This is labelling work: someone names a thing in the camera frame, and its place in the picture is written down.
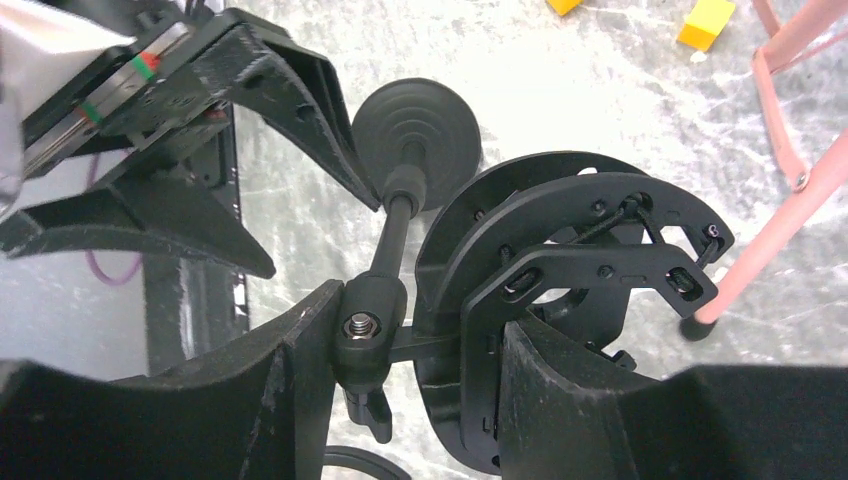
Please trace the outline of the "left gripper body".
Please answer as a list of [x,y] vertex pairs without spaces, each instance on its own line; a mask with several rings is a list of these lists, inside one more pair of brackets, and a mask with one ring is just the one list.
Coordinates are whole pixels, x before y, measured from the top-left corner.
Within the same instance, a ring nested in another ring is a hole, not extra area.
[[128,43],[96,48],[54,94],[24,120],[26,180],[47,175],[71,157],[130,148],[114,180],[169,170],[225,130],[225,101],[216,99],[190,67],[226,31],[224,14],[207,7],[188,16],[171,1],[36,1],[41,17],[67,26],[118,32]]

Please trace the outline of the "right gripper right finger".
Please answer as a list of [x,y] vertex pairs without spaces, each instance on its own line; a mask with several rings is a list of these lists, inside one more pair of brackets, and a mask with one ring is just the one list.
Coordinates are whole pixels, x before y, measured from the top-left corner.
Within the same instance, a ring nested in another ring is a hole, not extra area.
[[657,381],[537,320],[504,331],[506,479],[843,479],[847,372],[704,365]]

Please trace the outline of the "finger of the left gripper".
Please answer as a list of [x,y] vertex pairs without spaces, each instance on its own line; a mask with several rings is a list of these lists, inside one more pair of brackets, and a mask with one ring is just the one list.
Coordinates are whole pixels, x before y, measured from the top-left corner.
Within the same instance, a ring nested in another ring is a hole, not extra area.
[[281,26],[238,8],[202,23],[190,65],[216,99],[260,115],[369,209],[381,205],[354,145],[334,66]]
[[207,189],[182,179],[124,179],[22,208],[1,223],[10,258],[115,250],[223,265],[264,279],[269,254]]

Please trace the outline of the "black shock-mount stand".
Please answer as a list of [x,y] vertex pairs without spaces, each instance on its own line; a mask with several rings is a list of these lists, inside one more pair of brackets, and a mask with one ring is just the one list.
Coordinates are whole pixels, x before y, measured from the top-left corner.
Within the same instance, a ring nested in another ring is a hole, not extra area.
[[424,78],[376,90],[352,132],[386,222],[371,267],[347,286],[333,369],[350,420],[380,443],[393,435],[384,383],[409,361],[442,445],[499,474],[508,322],[529,315],[600,351],[634,289],[683,316],[717,293],[703,270],[734,244],[727,224],[628,163],[554,151],[480,171],[470,106]]

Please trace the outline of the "black tripod mic stand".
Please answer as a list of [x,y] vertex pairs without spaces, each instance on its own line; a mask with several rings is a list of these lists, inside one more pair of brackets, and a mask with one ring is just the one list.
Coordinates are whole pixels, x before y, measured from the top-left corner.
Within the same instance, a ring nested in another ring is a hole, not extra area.
[[323,464],[355,470],[381,480],[411,480],[411,475],[395,462],[376,453],[351,446],[328,445]]

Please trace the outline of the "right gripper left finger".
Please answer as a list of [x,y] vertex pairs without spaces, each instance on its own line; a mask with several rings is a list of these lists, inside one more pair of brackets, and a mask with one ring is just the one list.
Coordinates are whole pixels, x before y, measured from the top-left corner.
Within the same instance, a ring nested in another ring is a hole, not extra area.
[[156,376],[1,365],[5,479],[317,479],[343,285]]

